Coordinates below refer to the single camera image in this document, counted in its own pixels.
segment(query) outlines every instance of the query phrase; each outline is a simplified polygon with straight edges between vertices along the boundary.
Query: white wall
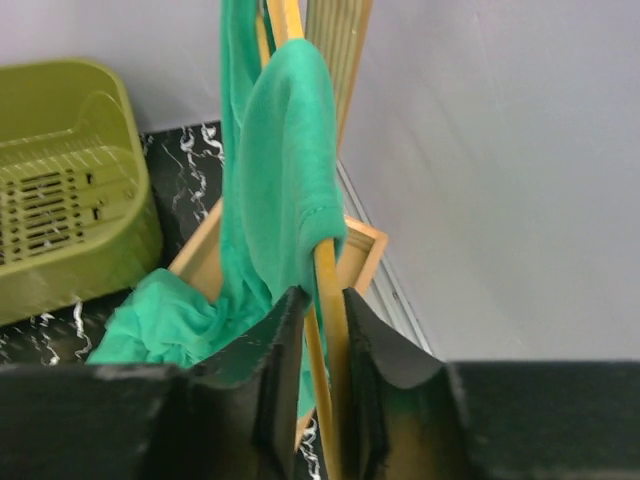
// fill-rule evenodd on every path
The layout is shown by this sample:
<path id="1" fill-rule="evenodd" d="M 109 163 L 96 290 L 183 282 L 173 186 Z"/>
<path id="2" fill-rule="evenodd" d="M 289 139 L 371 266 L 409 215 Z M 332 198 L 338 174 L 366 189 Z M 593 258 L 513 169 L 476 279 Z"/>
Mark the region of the white wall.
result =
<path id="1" fill-rule="evenodd" d="M 435 353 L 640 358 L 640 2 L 377 0 L 342 160 Z"/>
<path id="2" fill-rule="evenodd" d="M 0 0 L 0 65 L 101 61 L 143 131 L 218 119 L 218 16 L 219 0 Z"/>

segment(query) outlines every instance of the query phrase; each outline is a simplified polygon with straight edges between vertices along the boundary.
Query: fabric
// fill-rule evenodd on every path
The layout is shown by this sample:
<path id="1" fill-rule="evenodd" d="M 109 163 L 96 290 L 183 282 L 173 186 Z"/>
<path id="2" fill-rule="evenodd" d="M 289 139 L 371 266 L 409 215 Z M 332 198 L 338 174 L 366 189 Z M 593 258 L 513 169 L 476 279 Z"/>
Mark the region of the fabric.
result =
<path id="1" fill-rule="evenodd" d="M 167 270 L 137 287 L 110 319 L 89 363 L 174 362 L 189 367 L 259 322 L 292 285 L 317 298 L 313 249 L 346 238 L 335 173 L 331 80 L 307 41 L 287 42 L 261 71 L 255 0 L 223 0 L 224 208 L 220 297 Z M 313 405 L 306 350 L 299 415 Z"/>

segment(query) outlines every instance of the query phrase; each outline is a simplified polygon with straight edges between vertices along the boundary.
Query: olive green basket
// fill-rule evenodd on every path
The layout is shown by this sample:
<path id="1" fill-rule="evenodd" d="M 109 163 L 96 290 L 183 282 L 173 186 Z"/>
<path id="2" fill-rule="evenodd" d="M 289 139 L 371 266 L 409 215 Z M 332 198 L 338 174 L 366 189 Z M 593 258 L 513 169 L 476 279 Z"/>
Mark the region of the olive green basket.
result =
<path id="1" fill-rule="evenodd" d="M 116 75 L 77 59 L 0 68 L 0 325 L 134 286 L 161 248 Z"/>

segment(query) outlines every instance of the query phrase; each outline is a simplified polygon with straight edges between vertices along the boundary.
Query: wooden hanger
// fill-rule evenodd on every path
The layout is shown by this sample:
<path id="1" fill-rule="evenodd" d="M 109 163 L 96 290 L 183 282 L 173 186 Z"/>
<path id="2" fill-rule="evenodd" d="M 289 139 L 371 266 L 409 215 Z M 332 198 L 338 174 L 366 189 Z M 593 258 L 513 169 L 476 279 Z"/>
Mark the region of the wooden hanger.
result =
<path id="1" fill-rule="evenodd" d="M 267 8 L 276 48 L 287 41 L 304 38 L 297 0 L 268 0 Z M 259 9 L 256 19 L 258 49 L 264 68 L 269 61 L 269 45 L 264 18 Z M 316 313 L 312 308 L 305 317 L 305 337 L 311 360 L 311 372 L 316 394 L 316 410 L 320 438 L 331 480 L 341 480 L 341 426 L 348 425 L 351 402 L 351 369 L 349 365 L 349 334 L 342 290 L 338 282 L 334 239 L 320 242 L 314 249 L 316 280 L 320 308 L 324 318 L 331 375 L 331 393 L 324 366 L 324 355 Z"/>

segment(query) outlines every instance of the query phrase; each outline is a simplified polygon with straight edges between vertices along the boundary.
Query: wooden board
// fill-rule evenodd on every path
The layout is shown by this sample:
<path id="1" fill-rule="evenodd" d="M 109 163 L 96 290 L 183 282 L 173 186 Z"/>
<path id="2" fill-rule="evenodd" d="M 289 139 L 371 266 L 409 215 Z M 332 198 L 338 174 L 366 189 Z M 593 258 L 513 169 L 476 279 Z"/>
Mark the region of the wooden board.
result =
<path id="1" fill-rule="evenodd" d="M 218 298 L 222 287 L 219 249 L 221 218 L 222 200 L 218 200 L 169 266 L 169 270 L 203 293 L 211 302 Z M 345 220 L 348 235 L 338 262 L 338 280 L 341 288 L 353 287 L 360 295 L 364 295 L 373 281 L 388 237 L 386 233 L 355 218 L 345 216 Z M 296 450 L 312 416 L 313 410 L 298 420 Z"/>

